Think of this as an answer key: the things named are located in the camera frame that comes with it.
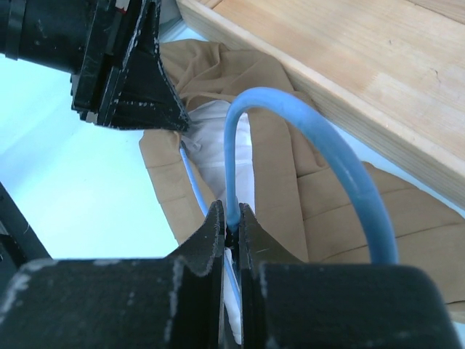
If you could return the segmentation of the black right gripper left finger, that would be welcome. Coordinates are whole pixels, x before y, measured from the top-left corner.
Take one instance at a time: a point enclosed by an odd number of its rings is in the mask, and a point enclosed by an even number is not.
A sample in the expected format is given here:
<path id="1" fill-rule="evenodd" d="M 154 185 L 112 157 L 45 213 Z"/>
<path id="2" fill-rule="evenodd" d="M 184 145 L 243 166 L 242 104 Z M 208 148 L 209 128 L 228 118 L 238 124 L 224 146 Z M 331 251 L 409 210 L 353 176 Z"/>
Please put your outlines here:
<path id="1" fill-rule="evenodd" d="M 3 348 L 222 348 L 222 203 L 158 259 L 22 266 L 1 296 Z"/>

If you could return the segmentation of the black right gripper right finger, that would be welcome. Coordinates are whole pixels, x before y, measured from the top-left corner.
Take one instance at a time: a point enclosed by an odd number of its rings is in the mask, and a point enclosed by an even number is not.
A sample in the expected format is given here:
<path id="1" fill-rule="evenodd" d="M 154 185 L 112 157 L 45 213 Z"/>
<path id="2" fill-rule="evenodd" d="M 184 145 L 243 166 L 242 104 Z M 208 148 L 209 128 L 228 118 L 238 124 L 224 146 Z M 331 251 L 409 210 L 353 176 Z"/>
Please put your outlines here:
<path id="1" fill-rule="evenodd" d="M 404 265 L 304 263 L 240 206 L 244 348 L 459 348 L 438 288 Z"/>

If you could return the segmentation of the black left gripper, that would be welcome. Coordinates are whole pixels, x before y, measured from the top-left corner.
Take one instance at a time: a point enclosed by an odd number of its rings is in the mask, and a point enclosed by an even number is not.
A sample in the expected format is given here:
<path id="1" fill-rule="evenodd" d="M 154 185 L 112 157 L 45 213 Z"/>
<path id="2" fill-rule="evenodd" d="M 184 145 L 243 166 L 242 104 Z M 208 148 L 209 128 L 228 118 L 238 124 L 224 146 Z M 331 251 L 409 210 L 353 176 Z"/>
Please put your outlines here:
<path id="1" fill-rule="evenodd" d="M 71 76 L 81 120 L 116 129 L 186 131 L 185 107 L 161 61 L 160 1 L 97 1 Z"/>

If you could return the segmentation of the light blue wire hanger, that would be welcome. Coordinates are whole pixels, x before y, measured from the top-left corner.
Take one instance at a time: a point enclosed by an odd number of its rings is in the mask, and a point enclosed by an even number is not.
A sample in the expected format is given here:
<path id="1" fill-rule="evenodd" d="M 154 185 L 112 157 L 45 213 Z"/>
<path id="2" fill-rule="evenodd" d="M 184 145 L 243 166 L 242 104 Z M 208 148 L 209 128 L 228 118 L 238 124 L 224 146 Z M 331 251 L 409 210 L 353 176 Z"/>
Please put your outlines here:
<path id="1" fill-rule="evenodd" d="M 240 204 L 249 204 L 279 242 L 304 255 L 298 180 L 330 166 L 362 225 L 371 261 L 398 261 L 394 230 L 379 191 L 338 132 L 312 107 L 278 89 L 256 87 L 233 102 L 215 100 L 192 113 L 194 129 L 182 137 L 180 156 L 202 212 L 203 180 L 226 206 L 237 228 Z"/>

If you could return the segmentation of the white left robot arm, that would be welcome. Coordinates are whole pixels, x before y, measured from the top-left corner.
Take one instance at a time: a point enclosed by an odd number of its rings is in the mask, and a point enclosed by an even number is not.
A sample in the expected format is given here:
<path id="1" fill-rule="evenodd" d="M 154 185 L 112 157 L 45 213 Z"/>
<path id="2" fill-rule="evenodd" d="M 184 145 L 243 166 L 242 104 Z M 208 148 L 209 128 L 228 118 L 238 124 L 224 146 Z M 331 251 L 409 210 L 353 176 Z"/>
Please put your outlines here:
<path id="1" fill-rule="evenodd" d="M 182 132 L 189 117 L 161 60 L 159 1 L 3 1 L 1 53 L 70 74 L 82 121 Z"/>

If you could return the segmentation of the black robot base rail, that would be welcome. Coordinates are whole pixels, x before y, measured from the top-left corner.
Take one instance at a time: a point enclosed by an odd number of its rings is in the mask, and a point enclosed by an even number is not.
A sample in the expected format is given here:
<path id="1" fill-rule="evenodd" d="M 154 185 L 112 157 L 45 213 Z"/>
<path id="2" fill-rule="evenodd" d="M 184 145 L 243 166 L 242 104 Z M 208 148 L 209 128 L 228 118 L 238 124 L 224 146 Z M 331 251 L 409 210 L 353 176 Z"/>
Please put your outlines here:
<path id="1" fill-rule="evenodd" d="M 1 184 L 1 283 L 24 264 L 50 254 Z"/>

